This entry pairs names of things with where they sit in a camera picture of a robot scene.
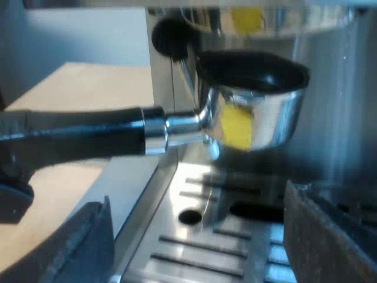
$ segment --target wooden countertop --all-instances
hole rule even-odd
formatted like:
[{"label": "wooden countertop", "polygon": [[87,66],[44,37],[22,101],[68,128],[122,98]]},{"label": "wooden countertop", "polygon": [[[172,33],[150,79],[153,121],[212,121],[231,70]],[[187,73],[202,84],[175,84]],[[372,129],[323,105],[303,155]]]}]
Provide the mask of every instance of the wooden countertop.
[{"label": "wooden countertop", "polygon": [[[151,106],[150,67],[67,63],[7,110],[100,110]],[[106,167],[103,160],[65,163],[37,171],[35,197],[17,225],[0,224],[0,271],[41,243],[67,218]]]}]

